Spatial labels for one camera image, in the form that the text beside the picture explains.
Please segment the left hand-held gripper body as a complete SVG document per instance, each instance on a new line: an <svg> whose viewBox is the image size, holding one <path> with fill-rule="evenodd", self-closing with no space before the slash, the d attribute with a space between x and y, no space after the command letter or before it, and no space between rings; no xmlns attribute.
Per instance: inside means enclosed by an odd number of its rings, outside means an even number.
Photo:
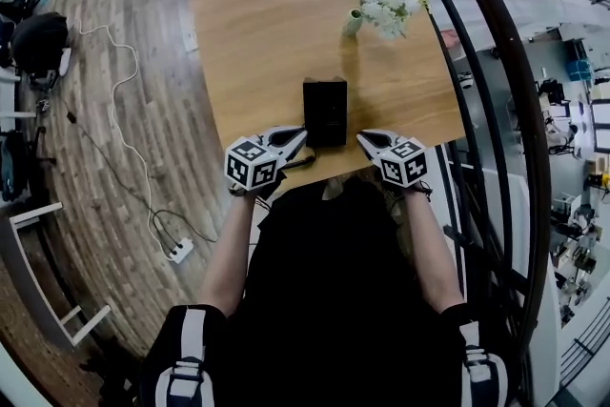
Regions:
<svg viewBox="0 0 610 407"><path fill-rule="evenodd" d="M225 151L224 174L231 193L247 193L275 183L280 170L300 152L308 132L303 126L274 126L240 137Z"/></svg>

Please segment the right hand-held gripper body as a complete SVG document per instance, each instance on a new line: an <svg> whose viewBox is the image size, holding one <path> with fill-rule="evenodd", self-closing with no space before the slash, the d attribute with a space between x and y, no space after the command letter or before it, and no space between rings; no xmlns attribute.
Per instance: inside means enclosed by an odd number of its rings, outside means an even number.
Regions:
<svg viewBox="0 0 610 407"><path fill-rule="evenodd" d="M427 174L426 148L413 137L368 129L358 132L356 140L385 183L406 189Z"/></svg>

